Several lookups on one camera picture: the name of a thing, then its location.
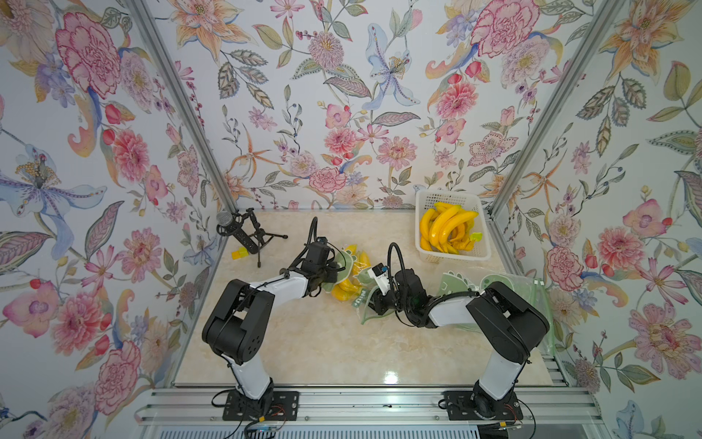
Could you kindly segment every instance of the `marble floor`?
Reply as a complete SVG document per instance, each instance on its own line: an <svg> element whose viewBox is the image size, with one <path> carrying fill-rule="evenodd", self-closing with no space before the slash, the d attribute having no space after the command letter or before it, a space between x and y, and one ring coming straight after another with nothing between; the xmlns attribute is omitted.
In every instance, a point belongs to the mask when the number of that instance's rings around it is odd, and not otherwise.
<svg viewBox="0 0 702 439"><path fill-rule="evenodd" d="M263 249L261 268L256 267L255 256L232 260L231 253L240 244L234 238L229 239L178 370L177 384L236 382L225 361L201 340L204 323L230 280L266 280L287 267L304 248L315 215L319 217L319 236L326 236L339 248L357 244L374 265L386 260L389 243L398 243L406 267L413 268L420 276L428 294L435 295L442 273L448 270L468 277L471 272L475 274L475 268L504 270L494 244L492 258L484 262L422 261L414 246L413 211L257 213L263 228L287 234L289 238L276 238ZM457 327L407 327L394 316L361 325L350 302L340 302L323 293L316 298L288 302L274 310L260 356L276 385L457 386L478 380L491 352L492 347L482 334ZM537 350L532 352L530 360L531 364L519 377L519 385L552 385Z"/></svg>

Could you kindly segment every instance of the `orange lily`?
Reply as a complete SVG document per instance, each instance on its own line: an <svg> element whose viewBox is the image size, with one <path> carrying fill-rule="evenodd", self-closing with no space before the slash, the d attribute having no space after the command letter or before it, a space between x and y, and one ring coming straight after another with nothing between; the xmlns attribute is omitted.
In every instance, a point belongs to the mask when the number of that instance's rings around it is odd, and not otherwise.
<svg viewBox="0 0 702 439"><path fill-rule="evenodd" d="M254 151L253 150L253 144L251 144L251 136L249 135L249 130L244 127L244 130L246 131L246 138L249 140L249 152L238 156L236 159L232 160L232 166L229 167L229 170L227 172L231 172L231 170L234 168L234 165L237 164L239 160L244 160L246 163L247 161L251 160L249 162L249 169L246 170L246 174L249 173L249 170L251 170L251 166L253 165L253 173L251 174L251 177L249 178L249 181L253 179L253 176L256 175L256 159L263 160L264 162L267 163L273 163L273 164L281 164L278 162L273 162L272 160L266 159L264 157L261 157L261 154L264 152L268 152L270 150L261 150L261 151Z"/></svg>
<svg viewBox="0 0 702 439"><path fill-rule="evenodd" d="M529 192L529 191L533 190L533 192L530 195L523 197L522 199L527 199L527 198L533 197L534 195L538 194L541 191L541 188L543 188L543 191L546 193L546 202L548 203L548 208L551 210L551 212L553 212L553 209L551 208L551 199L548 197L548 187L550 186L556 190L558 190L558 188L556 187L555 184L550 182L549 178L554 174L554 172L556 172L556 169L558 169L558 167L561 166L561 162L563 162L564 157L565 157L565 155L563 157L561 157L561 160L558 161L558 164L553 169L551 169L551 171L549 173L547 173L546 176L542 176L541 174L536 173L536 172L531 172L531 173L528 173L527 175L525 175L524 177L522 177L522 178L531 177L531 182L536 184L536 187L534 187L532 189L528 189L526 191L526 192Z"/></svg>

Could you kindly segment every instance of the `green leaf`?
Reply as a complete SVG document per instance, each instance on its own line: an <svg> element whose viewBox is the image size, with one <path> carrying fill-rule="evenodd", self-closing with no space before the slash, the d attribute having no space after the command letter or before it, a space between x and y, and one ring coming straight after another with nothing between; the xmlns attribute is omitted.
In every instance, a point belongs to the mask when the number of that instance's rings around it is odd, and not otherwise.
<svg viewBox="0 0 702 439"><path fill-rule="evenodd" d="M253 28L256 29L261 41L263 41L268 48L276 51L283 46L283 40L272 27L267 25L253 25Z"/></svg>
<svg viewBox="0 0 702 439"><path fill-rule="evenodd" d="M702 305L702 273L692 270L676 270L690 290L692 297Z"/></svg>
<svg viewBox="0 0 702 439"><path fill-rule="evenodd" d="M587 22L584 25L580 26L578 29L574 30L573 33L571 34L570 37L568 37L568 40L565 43L565 46L568 45L569 42L577 40L578 38L583 38L585 33L588 31L588 28L590 27L590 23Z"/></svg>
<svg viewBox="0 0 702 439"><path fill-rule="evenodd" d="M361 14L367 14L368 10L361 5L351 4L346 6L346 12L348 12L352 17L358 17Z"/></svg>
<svg viewBox="0 0 702 439"><path fill-rule="evenodd" d="M699 80L697 84L695 84L695 87L692 88L692 92L690 93L690 97L687 98L687 107L690 105L694 104L698 100L702 98L702 79Z"/></svg>
<svg viewBox="0 0 702 439"><path fill-rule="evenodd" d="M621 86L627 102L639 110L646 108L646 91L640 82L635 79L625 78Z"/></svg>
<svg viewBox="0 0 702 439"><path fill-rule="evenodd" d="M90 261L91 256L112 236L114 225L117 222L117 212L124 201L118 201L109 205L100 218L90 226L86 233L86 258Z"/></svg>
<svg viewBox="0 0 702 439"><path fill-rule="evenodd" d="M331 23L331 27L332 29L334 29L334 33L336 33L339 36L339 38L344 38L351 41L349 29L341 21L335 21Z"/></svg>
<svg viewBox="0 0 702 439"><path fill-rule="evenodd" d="M679 61L673 61L663 85L663 96L668 100L680 100L690 87L690 69Z"/></svg>
<svg viewBox="0 0 702 439"><path fill-rule="evenodd" d="M102 15L102 21L100 24L105 26L107 29L114 29L119 26L119 19L122 16L122 12L117 8L112 8L111 6L105 8L105 12Z"/></svg>
<svg viewBox="0 0 702 439"><path fill-rule="evenodd" d="M472 182L476 181L478 178L485 175L486 173L495 172L495 171L497 171L497 168L495 168L494 166L486 166L483 169L470 174L470 177L468 177L468 181L470 181L472 183Z"/></svg>
<svg viewBox="0 0 702 439"><path fill-rule="evenodd" d="M702 179L694 172L675 171L685 183L685 203L690 214L702 227Z"/></svg>
<svg viewBox="0 0 702 439"><path fill-rule="evenodd" d="M683 155L693 155L697 150L695 138L697 133L690 130L672 131L660 137L647 139L647 142L655 146L664 146Z"/></svg>
<svg viewBox="0 0 702 439"><path fill-rule="evenodd" d="M654 375L647 368L639 365L626 365L622 367L621 372L626 375L631 381L636 384L648 384L661 379Z"/></svg>
<svg viewBox="0 0 702 439"><path fill-rule="evenodd" d="M410 166L409 168L405 169L403 172L400 173L399 180L400 181L409 180L409 176L411 174L412 174L412 166Z"/></svg>
<svg viewBox="0 0 702 439"><path fill-rule="evenodd" d="M607 387L607 391L612 392L612 378L609 376L607 369L600 367L600 378L602 378L602 383Z"/></svg>
<svg viewBox="0 0 702 439"><path fill-rule="evenodd" d="M558 25L564 25L566 23L572 23L573 21L578 21L578 19L582 16L583 13L580 11L566 12L565 14L561 15L558 20L556 20L556 23L553 25L553 27L556 27Z"/></svg>
<svg viewBox="0 0 702 439"><path fill-rule="evenodd" d="M321 72L322 67L317 64L312 58L308 58L300 63L298 68L295 69L295 74L293 79L300 79L306 74Z"/></svg>
<svg viewBox="0 0 702 439"><path fill-rule="evenodd" d="M631 383L631 380L627 378L627 376L620 371L616 371L616 376L619 378L619 381L624 385L627 386L628 388L631 389L632 392L635 392L634 390L634 385Z"/></svg>
<svg viewBox="0 0 702 439"><path fill-rule="evenodd" d="M230 56L242 64L252 65L254 67L268 64L268 61L263 59L261 55L246 49L233 51L230 53Z"/></svg>
<svg viewBox="0 0 702 439"><path fill-rule="evenodd" d="M665 122L679 115L683 110L683 107L665 107L646 120L651 122Z"/></svg>

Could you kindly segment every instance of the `yellow banana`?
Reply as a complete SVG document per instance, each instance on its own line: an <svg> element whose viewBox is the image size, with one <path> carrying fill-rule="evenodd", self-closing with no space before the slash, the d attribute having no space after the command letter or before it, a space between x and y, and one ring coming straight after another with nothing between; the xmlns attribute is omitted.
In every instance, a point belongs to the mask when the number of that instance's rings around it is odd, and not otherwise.
<svg viewBox="0 0 702 439"><path fill-rule="evenodd" d="M421 233L425 240L429 239L429 221L431 221L434 213L436 213L434 209L427 210L424 212L424 216L422 216L422 221L419 222L419 233Z"/></svg>
<svg viewBox="0 0 702 439"><path fill-rule="evenodd" d="M439 218L434 221L431 230L429 231L429 242L434 247L439 247L439 235L444 229L446 222L450 220L454 215L456 215L461 209L461 206L452 206L448 208L443 214L439 215Z"/></svg>
<svg viewBox="0 0 702 439"><path fill-rule="evenodd" d="M439 235L439 242L444 243L449 239L449 234L453 229L458 227L459 224L463 224L466 221L472 220L478 215L477 212L473 211L467 211L460 213L458 215L455 215L451 217L443 226L441 229L441 233Z"/></svg>

